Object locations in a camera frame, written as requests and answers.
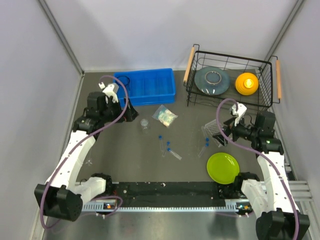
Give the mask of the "clear plastic bag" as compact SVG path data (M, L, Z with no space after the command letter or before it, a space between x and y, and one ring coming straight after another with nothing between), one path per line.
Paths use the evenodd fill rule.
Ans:
M178 116L162 104L152 115L152 118L160 121L164 126L168 128L175 121L175 119L178 118Z

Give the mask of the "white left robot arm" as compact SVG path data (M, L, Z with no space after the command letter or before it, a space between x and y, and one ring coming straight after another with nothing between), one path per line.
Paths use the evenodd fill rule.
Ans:
M88 95L87 106L73 123L68 146L56 169L46 183L38 184L34 190L44 228L47 227L45 216L74 222L86 203L101 198L115 199L110 175L94 173L79 184L76 180L100 132L115 123L132 122L138 116L128 97L124 102L121 107L112 96L99 91Z

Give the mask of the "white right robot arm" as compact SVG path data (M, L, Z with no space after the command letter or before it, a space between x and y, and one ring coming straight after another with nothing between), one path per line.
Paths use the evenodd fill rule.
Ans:
M285 170L282 142L275 137L276 117L269 111L257 113L254 125L246 125L243 116L223 124L217 122L219 136L235 145L242 138L250 141L261 168L264 182L250 172L240 173L233 185L239 198L247 198L256 216L255 230L260 240L301 240L310 227L310 219L302 214L294 201Z

